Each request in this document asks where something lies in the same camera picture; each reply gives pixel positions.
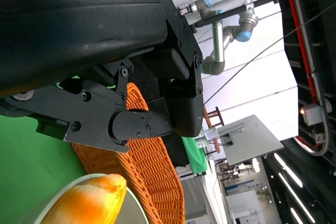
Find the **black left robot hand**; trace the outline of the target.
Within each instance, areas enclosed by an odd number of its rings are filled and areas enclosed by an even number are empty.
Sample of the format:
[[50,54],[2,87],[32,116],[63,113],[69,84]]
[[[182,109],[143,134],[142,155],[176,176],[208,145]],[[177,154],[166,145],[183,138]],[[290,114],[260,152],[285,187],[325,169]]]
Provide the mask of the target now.
[[[126,108],[141,57],[168,114]],[[202,128],[202,53],[172,0],[1,0],[1,114],[60,140],[125,153],[127,141]]]

